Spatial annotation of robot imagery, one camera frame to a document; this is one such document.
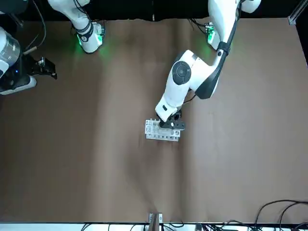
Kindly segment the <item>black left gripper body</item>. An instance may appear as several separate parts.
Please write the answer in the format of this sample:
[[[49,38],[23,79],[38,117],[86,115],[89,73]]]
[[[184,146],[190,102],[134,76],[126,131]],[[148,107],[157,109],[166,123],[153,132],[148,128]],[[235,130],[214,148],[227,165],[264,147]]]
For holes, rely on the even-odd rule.
[[[165,129],[185,130],[185,123],[181,120],[181,112],[171,115],[166,122],[160,121],[159,126]]]

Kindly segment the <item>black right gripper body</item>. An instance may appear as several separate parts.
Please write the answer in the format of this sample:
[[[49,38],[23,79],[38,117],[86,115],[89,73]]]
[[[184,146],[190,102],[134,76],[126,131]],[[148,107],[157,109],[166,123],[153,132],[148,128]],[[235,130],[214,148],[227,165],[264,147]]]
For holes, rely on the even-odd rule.
[[[31,55],[20,55],[16,63],[1,77],[1,84],[28,84],[36,60]]]

